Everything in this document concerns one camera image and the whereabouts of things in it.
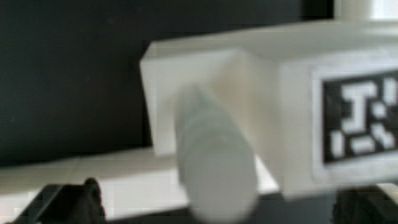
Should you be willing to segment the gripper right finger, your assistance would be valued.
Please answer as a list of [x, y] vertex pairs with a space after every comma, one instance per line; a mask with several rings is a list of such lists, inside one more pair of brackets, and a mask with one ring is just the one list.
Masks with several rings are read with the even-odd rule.
[[342, 190], [333, 224], [398, 224], [398, 185], [382, 183]]

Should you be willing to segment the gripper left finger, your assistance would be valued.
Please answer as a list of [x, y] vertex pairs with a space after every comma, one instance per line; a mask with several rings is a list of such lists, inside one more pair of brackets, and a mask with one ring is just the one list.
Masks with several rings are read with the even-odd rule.
[[82, 184], [48, 184], [11, 224], [107, 224], [96, 179], [88, 178]]

